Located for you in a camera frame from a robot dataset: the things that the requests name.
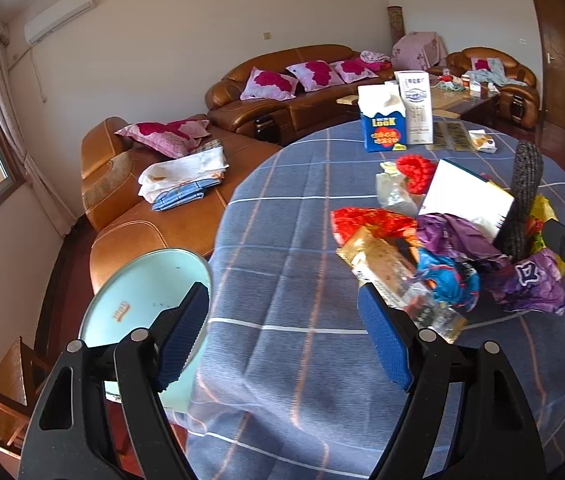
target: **brown leather sofa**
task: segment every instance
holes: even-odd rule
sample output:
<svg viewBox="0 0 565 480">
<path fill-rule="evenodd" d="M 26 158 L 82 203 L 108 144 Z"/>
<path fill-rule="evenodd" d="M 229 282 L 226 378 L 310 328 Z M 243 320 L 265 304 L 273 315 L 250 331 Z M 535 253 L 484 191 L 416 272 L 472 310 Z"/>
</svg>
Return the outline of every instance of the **brown leather sofa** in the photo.
<svg viewBox="0 0 565 480">
<path fill-rule="evenodd" d="M 288 101 L 272 99 L 240 101 L 240 94 L 245 89 L 253 67 L 287 73 L 286 67 L 297 63 L 315 60 L 333 63 L 357 56 L 359 53 L 348 46 L 322 44 L 254 57 L 235 67 L 209 89 L 205 95 L 205 102 L 210 110 L 208 117 L 216 126 L 224 130 L 255 137 L 254 121 L 269 115 L 280 128 L 280 144 L 283 146 L 323 128 L 356 120 L 358 116 L 352 107 L 339 105 L 336 100 L 357 93 L 357 88 L 361 84 L 381 84 L 393 79 L 392 69 L 378 72 L 378 78 L 367 78 L 315 92 L 305 92 L 299 84 L 296 98 Z"/>
<path fill-rule="evenodd" d="M 222 214 L 238 184 L 280 150 L 275 144 L 210 126 L 209 138 L 220 140 L 229 164 L 223 184 L 208 190 L 200 200 L 152 211 L 138 196 L 138 177 L 166 158 L 150 148 L 134 147 L 128 137 L 114 135 L 125 126 L 119 117 L 108 118 L 82 141 L 83 206 L 98 231 L 90 259 L 95 292 L 120 267 L 150 251 L 182 247 L 209 256 Z"/>
<path fill-rule="evenodd" d="M 472 69 L 471 58 L 487 59 L 498 57 L 504 65 L 504 72 L 509 79 L 524 81 L 528 86 L 504 85 L 500 88 L 500 116 L 513 120 L 524 128 L 533 128 L 539 118 L 540 94 L 537 92 L 537 79 L 533 71 L 515 58 L 500 50 L 485 46 L 466 48 L 447 56 L 447 66 L 453 75 L 462 76 Z M 441 75 L 444 67 L 430 68 L 428 72 Z"/>
</svg>

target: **light blue bowl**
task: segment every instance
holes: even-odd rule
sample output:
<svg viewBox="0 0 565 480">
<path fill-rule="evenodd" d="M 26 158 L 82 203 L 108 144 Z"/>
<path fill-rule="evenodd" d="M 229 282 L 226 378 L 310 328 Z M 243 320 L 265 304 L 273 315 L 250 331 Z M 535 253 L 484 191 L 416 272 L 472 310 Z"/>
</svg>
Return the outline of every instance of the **light blue bowl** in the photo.
<svg viewBox="0 0 565 480">
<path fill-rule="evenodd" d="M 161 311 L 178 306 L 195 282 L 212 297 L 211 269 L 198 254 L 172 248 L 143 254 L 102 286 L 86 310 L 78 338 L 95 347 L 117 343 L 135 328 L 149 328 Z M 160 394 L 165 408 L 186 412 L 206 334 L 205 323 L 180 378 Z M 120 402 L 118 383 L 106 381 L 104 389 L 108 399 Z"/>
</svg>

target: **purple wrapping paper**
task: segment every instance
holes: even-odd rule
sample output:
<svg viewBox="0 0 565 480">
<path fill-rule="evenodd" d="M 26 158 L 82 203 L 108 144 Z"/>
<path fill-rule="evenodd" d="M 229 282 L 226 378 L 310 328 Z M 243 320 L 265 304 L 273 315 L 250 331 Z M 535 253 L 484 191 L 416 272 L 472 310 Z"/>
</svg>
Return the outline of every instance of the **purple wrapping paper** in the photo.
<svg viewBox="0 0 565 480">
<path fill-rule="evenodd" d="M 565 291 L 560 278 L 555 256 L 545 248 L 485 276 L 482 283 L 504 310 L 537 310 L 561 316 L 565 311 Z"/>
<path fill-rule="evenodd" d="M 436 256 L 472 262 L 479 274 L 494 272 L 510 263 L 510 257 L 491 245 L 469 220 L 441 213 L 421 215 L 416 220 L 418 239 Z"/>
</svg>

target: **round table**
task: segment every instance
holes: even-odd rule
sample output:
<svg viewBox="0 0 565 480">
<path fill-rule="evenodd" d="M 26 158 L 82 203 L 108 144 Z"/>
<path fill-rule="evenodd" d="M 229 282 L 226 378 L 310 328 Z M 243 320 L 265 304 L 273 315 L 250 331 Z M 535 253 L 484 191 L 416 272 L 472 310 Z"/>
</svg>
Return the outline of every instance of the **round table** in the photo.
<svg viewBox="0 0 565 480">
<path fill-rule="evenodd" d="M 494 134 L 494 154 L 406 153 L 451 158 L 508 186 L 517 141 Z M 367 153 L 361 139 L 356 121 L 294 142 L 227 206 L 211 259 L 208 347 L 179 419 L 199 478 L 367 478 L 387 445 L 405 394 L 387 379 L 358 317 L 357 280 L 335 254 L 330 214 L 378 207 L 379 164 L 405 152 Z M 565 224 L 565 172 L 549 158 L 539 192 Z M 458 343 L 501 345 L 555 466 L 565 457 L 565 314 L 492 306 L 468 317 Z M 458 393 L 450 389 L 428 474 L 444 464 Z"/>
</svg>

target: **pink blanket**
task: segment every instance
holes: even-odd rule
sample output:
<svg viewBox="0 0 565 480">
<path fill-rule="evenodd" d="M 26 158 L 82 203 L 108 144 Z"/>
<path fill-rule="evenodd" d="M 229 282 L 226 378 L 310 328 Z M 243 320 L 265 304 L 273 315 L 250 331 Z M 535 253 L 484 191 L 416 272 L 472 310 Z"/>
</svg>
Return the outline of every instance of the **pink blanket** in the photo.
<svg viewBox="0 0 565 480">
<path fill-rule="evenodd" d="M 447 59 L 447 49 L 437 32 L 410 32 L 393 46 L 394 70 L 427 70 Z"/>
</svg>

